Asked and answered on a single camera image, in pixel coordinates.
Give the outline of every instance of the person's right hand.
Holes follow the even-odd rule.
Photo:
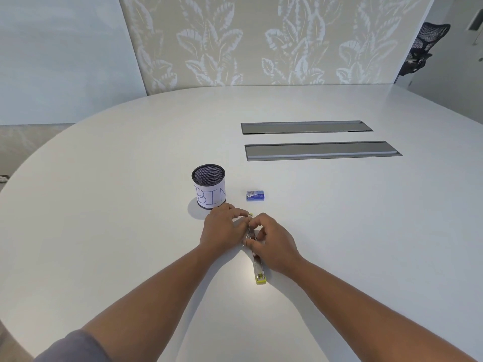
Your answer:
[[[270,269],[289,277],[294,267],[303,260],[292,235],[265,213],[259,214],[248,225],[263,227],[257,235],[259,241],[248,238],[243,244],[260,256]]]

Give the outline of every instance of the metal strip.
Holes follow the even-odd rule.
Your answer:
[[[402,156],[386,141],[245,145],[247,161]]]
[[[242,123],[243,134],[372,132],[362,121]]]

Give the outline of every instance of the person's left arm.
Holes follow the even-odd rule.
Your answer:
[[[245,217],[238,226],[233,219]],[[225,203],[206,217],[200,244],[88,322],[90,334],[114,361],[156,361],[213,262],[241,243],[248,212]]]

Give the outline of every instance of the person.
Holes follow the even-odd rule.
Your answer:
[[[238,225],[233,220],[243,217]],[[262,226],[244,239],[248,226]],[[444,339],[305,260],[273,218],[225,203],[206,217],[199,245],[89,321],[35,361],[156,361],[213,262],[240,242],[272,270],[294,280],[362,362],[474,361]]]

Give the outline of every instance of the black mesh office chair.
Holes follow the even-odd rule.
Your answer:
[[[435,25],[423,23],[416,40],[409,51],[399,76],[412,74],[423,68],[426,60],[432,56],[429,50],[450,30],[450,24]]]

